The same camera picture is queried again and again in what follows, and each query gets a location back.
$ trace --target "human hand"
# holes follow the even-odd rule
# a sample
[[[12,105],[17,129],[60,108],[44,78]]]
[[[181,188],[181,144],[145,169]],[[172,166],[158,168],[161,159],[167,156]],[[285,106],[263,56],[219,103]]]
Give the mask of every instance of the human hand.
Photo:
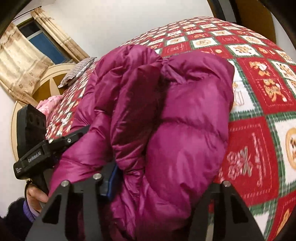
[[[40,202],[47,203],[48,196],[34,184],[30,183],[27,188],[27,201],[30,207],[34,208],[38,212],[41,212],[42,207]]]

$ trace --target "magenta puffer jacket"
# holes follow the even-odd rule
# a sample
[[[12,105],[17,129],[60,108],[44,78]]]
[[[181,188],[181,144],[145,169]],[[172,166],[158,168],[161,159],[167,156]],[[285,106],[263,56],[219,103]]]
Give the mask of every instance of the magenta puffer jacket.
[[[114,49],[88,81],[72,130],[91,127],[62,155],[51,193],[115,158],[124,181],[103,207],[104,232],[114,241],[185,240],[227,148],[233,76],[227,60],[200,51],[163,59],[141,45]]]

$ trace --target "striped pillowcase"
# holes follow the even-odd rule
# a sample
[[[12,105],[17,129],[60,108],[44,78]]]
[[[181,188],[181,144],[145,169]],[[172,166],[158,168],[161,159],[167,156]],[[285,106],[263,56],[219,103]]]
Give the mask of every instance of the striped pillowcase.
[[[71,84],[73,84],[87,70],[87,68],[91,66],[95,58],[96,57],[89,57],[76,64],[75,67],[70,70],[70,72],[67,73],[66,76],[62,79],[58,88],[69,85],[70,82]]]

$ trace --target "cable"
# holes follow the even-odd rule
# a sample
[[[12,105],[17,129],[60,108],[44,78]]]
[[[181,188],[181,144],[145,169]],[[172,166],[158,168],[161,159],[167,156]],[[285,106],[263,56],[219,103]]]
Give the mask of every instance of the cable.
[[[29,206],[29,203],[28,203],[28,200],[27,200],[27,190],[28,190],[28,186],[29,186],[31,183],[32,183],[32,181],[31,181],[31,180],[28,180],[28,181],[27,181],[27,184],[26,184],[26,186],[25,186],[25,202],[26,202],[26,205],[27,205],[27,207],[28,207],[28,209],[29,209],[29,211],[30,211],[30,214],[31,214],[33,220],[35,220],[35,217],[34,217],[34,215],[33,215],[32,212],[31,212],[31,209],[30,209],[30,206]]]

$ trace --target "bed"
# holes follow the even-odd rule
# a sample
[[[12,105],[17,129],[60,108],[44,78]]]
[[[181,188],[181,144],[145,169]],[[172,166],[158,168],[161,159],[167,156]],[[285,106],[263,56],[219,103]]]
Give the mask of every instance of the bed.
[[[203,51],[235,67],[229,146],[215,181],[231,181],[264,238],[273,240],[296,204],[296,63],[264,36],[212,17],[174,22],[122,45],[129,44],[148,46],[163,58]],[[97,63],[63,93],[47,139],[69,133]]]

